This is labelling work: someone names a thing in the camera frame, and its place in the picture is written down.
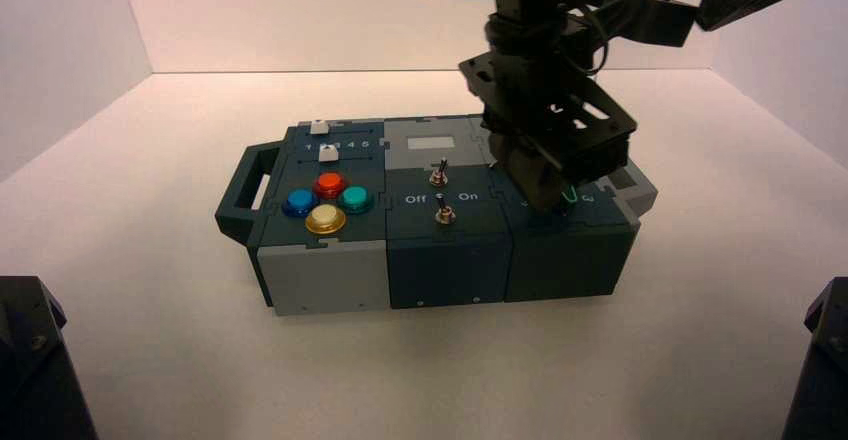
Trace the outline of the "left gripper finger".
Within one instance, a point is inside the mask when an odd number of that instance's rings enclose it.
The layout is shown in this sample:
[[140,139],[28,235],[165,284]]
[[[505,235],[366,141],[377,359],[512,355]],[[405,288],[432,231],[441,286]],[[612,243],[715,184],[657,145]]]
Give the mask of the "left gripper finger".
[[530,179],[534,170],[534,151],[519,137],[493,136],[493,156],[504,169],[517,179]]
[[557,209],[563,201],[567,183],[560,172],[546,158],[533,155],[527,160],[526,196],[530,205],[540,211]]

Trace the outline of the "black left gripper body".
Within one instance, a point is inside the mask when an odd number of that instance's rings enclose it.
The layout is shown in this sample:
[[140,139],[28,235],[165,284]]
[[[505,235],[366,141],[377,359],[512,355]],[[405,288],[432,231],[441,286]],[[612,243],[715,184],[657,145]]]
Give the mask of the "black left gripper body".
[[488,51],[459,68],[486,128],[564,180],[592,182],[627,165],[637,124],[567,57],[564,27],[493,13]]

